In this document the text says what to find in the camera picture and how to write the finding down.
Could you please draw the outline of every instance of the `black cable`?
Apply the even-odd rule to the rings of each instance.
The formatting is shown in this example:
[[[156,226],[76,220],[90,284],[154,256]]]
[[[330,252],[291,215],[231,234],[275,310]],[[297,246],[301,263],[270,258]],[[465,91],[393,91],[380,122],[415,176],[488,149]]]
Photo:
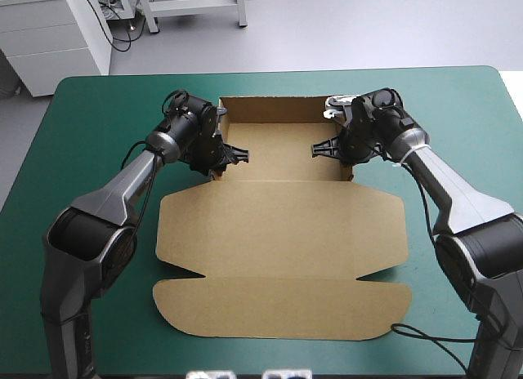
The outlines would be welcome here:
[[[412,334],[412,333],[409,333],[409,332],[398,331],[397,330],[398,327],[408,328],[409,330],[412,330],[413,332],[416,332],[418,335]],[[400,334],[400,335],[405,336],[405,337],[418,338],[418,339],[421,339],[421,340],[428,340],[428,341],[432,342],[434,345],[438,346],[446,354],[448,354],[456,363],[458,363],[458,365],[465,372],[466,377],[469,377],[470,372],[468,371],[467,366],[463,363],[463,361],[461,361],[461,359],[457,355],[455,355],[452,350],[450,350],[449,348],[447,348],[445,345],[443,345],[440,342],[440,340],[447,340],[449,342],[467,342],[468,340],[466,340],[466,339],[459,339],[459,338],[458,339],[454,339],[454,338],[446,338],[446,339],[444,339],[442,337],[431,337],[428,334],[426,334],[425,332],[422,332],[421,330],[419,330],[417,328],[414,328],[412,326],[409,326],[407,324],[402,324],[402,323],[394,323],[394,324],[392,324],[391,325],[391,330],[393,332],[395,332],[396,334]]]
[[[149,204],[150,193],[153,190],[153,184],[154,184],[154,180],[156,179],[157,171],[158,171],[158,155],[155,154],[154,159],[153,159],[153,171],[151,172],[149,183],[147,184],[147,192],[145,193],[143,205],[141,205],[141,210],[140,210],[140,215],[138,216],[138,221],[136,222],[136,226],[135,226],[134,230],[132,231],[131,238],[129,239],[129,244],[131,244],[134,241],[134,238],[136,237],[136,234],[138,233],[138,229],[140,228],[141,221],[144,218],[145,210],[147,208],[147,205]]]
[[[425,195],[425,189],[423,188],[421,181],[419,181],[419,179],[416,176],[416,174],[414,173],[414,171],[408,165],[401,164],[401,166],[413,177],[414,181],[416,182],[416,185],[418,185],[419,193],[422,196],[423,211],[425,213],[425,223],[427,225],[428,237],[431,240],[432,246],[434,246],[434,248],[436,248],[436,240],[434,239],[434,234],[432,233],[431,215],[429,214],[429,211],[428,211],[428,201],[427,201],[427,196]]]
[[[128,161],[129,157],[131,157],[132,151],[138,146],[138,145],[145,145],[146,142],[144,140],[139,140],[138,142],[135,142],[130,148],[125,157],[122,160],[122,163],[120,164],[120,171],[123,170],[125,167],[125,163]]]
[[[416,332],[417,334],[413,334],[411,332],[405,332],[403,330],[400,330],[400,328],[407,328],[408,330]],[[429,336],[426,333],[422,332],[421,330],[415,328],[414,326],[410,326],[409,324],[405,324],[405,323],[393,323],[391,325],[391,330],[393,332],[395,332],[396,334],[400,334],[401,336],[405,336],[405,337],[409,337],[409,338],[416,338],[418,340],[452,342],[455,344],[472,344],[472,343],[478,341],[477,338],[448,338],[448,337]]]
[[[101,23],[101,20],[100,20],[100,17],[98,16],[98,14],[96,14],[96,10],[94,8],[94,6],[92,5],[91,1],[90,0],[86,0],[86,2],[89,4],[89,6],[91,7],[91,10],[92,12],[95,14],[95,17],[96,17],[96,20],[98,21],[98,25],[100,26],[104,36],[105,36],[105,39],[107,40],[107,42],[110,44],[110,46],[115,49],[116,51],[118,52],[127,52],[129,51],[129,49],[131,48],[131,35],[129,35],[129,44],[127,45],[127,47],[125,49],[120,49],[118,47],[116,47],[110,40],[110,37],[107,35],[107,33],[105,32],[105,28],[104,28],[104,25],[102,25]]]
[[[109,10],[111,10],[113,12],[113,14],[116,16],[116,18],[118,18],[119,20],[122,19],[122,17],[120,17],[120,15],[118,14],[118,12],[116,12],[116,10],[113,9],[111,6],[109,6],[107,3],[101,2],[101,1],[98,1],[98,3],[100,3],[103,7],[107,7]],[[122,38],[116,38],[115,36],[113,36],[113,40],[118,40],[119,42],[135,42],[136,40],[141,38],[141,35],[144,33],[144,28],[145,28],[145,17],[144,17],[144,20],[141,22],[141,29],[140,29],[140,33],[138,34],[138,36],[136,36],[135,38],[131,38],[131,33],[127,29],[125,29],[125,31],[127,33],[127,40],[124,40]]]

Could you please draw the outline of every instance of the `gray arm segment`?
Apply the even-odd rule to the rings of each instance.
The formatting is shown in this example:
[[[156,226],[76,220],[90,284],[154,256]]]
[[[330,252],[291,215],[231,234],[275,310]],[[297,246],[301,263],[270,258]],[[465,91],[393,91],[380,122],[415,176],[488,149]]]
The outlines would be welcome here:
[[[77,197],[71,207],[115,225],[136,223],[134,205],[149,183],[154,163],[157,171],[163,166],[160,157],[144,150],[109,183],[101,189]]]
[[[474,189],[429,148],[415,150],[405,162],[440,210],[434,234],[458,234],[514,212],[508,203]]]

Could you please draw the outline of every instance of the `cardboard flap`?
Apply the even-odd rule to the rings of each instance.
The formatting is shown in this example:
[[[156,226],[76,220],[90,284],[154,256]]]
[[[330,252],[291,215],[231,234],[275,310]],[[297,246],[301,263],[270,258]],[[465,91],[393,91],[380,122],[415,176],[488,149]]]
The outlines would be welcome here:
[[[405,211],[350,182],[212,181],[163,198],[156,254],[208,277],[356,279],[406,261]]]
[[[160,281],[154,300],[175,328],[202,337],[365,340],[405,316],[410,290],[335,279]]]

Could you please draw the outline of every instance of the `unfolded cardboard box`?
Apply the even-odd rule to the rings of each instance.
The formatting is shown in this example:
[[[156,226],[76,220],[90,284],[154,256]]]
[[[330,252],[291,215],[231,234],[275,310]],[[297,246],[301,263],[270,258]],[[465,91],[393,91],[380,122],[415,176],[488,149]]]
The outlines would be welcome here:
[[[406,261],[401,199],[312,158],[336,135],[320,97],[223,97],[224,140],[249,163],[162,200],[156,253],[204,276],[162,280],[154,300],[203,337],[364,340],[410,303],[404,284],[359,278]]]

